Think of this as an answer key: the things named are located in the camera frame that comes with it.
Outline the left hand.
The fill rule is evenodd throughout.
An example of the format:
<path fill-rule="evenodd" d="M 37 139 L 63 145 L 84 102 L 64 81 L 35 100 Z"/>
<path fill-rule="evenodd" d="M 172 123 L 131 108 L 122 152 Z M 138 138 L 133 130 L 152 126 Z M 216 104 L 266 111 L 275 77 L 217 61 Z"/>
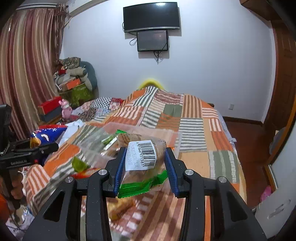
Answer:
<path fill-rule="evenodd" d="M 23 175 L 20 171 L 17 171 L 15 177 L 11 179 L 11 183 L 13 186 L 13 189 L 11 191 L 12 196 L 16 200 L 20 200 L 23 197 Z"/>

